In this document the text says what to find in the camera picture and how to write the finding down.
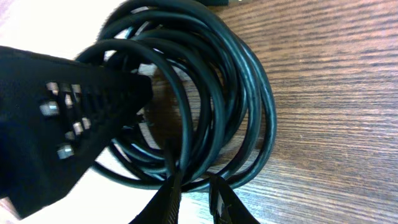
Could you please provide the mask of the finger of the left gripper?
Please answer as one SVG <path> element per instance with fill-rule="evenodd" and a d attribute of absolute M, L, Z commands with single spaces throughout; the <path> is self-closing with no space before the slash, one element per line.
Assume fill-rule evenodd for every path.
<path fill-rule="evenodd" d="M 1 197 L 19 218 L 64 198 L 151 98 L 147 76 L 1 47 Z"/>

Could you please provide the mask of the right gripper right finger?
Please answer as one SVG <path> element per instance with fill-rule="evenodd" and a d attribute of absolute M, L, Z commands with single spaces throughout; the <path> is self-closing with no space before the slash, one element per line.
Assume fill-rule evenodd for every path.
<path fill-rule="evenodd" d="M 214 224 L 259 224 L 220 176 L 210 177 L 209 204 Z"/>

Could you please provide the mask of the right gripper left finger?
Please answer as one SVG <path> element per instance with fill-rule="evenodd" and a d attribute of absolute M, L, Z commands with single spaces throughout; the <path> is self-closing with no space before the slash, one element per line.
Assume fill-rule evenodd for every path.
<path fill-rule="evenodd" d="M 177 224 L 181 198 L 180 174 L 170 176 L 130 224 Z"/>

